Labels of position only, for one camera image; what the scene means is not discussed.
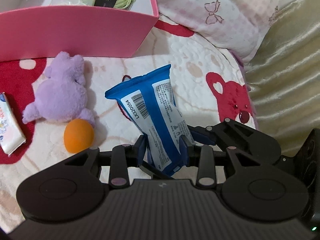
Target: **curtain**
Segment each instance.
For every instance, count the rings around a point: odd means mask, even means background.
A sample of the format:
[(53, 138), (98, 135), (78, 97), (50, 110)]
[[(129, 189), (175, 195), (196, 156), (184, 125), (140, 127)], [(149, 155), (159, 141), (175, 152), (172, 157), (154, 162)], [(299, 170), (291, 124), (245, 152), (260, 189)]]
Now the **curtain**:
[(272, 27), (246, 66), (259, 130), (294, 156), (320, 128), (320, 0), (295, 0), (270, 18)]

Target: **blanket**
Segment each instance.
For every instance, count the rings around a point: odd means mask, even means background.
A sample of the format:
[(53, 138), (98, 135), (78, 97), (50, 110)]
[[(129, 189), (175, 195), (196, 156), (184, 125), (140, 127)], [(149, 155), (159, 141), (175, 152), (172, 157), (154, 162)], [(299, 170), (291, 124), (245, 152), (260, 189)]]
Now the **blanket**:
[[(65, 123), (21, 122), (21, 113), (34, 100), (34, 91), (46, 79), (42, 73), (51, 61), (48, 58), (0, 63), (1, 92), (9, 95), (8, 101), (27, 137), (27, 143), (10, 157), (0, 152), (0, 227), (6, 232), (23, 220), (15, 200), (18, 185), (71, 156), (63, 145)], [(126, 78), (168, 63), (172, 64), (170, 78), (176, 105), (187, 124), (205, 127), (229, 117), (255, 128), (244, 78), (230, 51), (218, 49), (198, 33), (161, 17), (135, 57), (85, 58), (87, 108), (94, 112), (96, 122), (93, 144), (101, 151), (133, 144), (140, 135), (117, 102), (105, 99), (105, 91)], [(131, 182), (134, 178), (148, 178), (138, 168), (130, 168), (129, 177)], [(108, 168), (102, 169), (100, 180), (108, 181)]]

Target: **pink cardboard box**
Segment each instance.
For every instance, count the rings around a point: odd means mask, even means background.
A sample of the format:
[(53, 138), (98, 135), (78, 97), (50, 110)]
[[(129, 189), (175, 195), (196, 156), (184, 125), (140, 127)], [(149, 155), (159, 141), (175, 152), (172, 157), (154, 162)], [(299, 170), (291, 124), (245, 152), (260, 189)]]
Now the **pink cardboard box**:
[(0, 0), (0, 62), (55, 57), (131, 57), (159, 18), (156, 0), (130, 10), (64, 5), (79, 0)]

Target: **screw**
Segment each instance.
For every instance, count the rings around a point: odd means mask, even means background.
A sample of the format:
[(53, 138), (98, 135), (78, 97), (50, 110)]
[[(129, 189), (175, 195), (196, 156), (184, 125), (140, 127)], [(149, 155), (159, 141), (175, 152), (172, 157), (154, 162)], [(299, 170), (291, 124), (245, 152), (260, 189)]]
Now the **screw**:
[(203, 178), (199, 179), (198, 182), (199, 182), (202, 186), (211, 186), (211, 185), (214, 184), (214, 179), (209, 178), (209, 177), (203, 177)]
[(111, 184), (114, 186), (123, 186), (127, 183), (127, 180), (124, 178), (114, 178), (111, 180)]

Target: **pink pillow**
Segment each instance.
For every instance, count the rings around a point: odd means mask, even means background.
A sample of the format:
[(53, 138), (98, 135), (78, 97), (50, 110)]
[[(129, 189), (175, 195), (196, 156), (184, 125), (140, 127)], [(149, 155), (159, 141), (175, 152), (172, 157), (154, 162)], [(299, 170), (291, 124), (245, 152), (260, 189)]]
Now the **pink pillow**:
[(161, 14), (250, 61), (280, 0), (157, 0)]

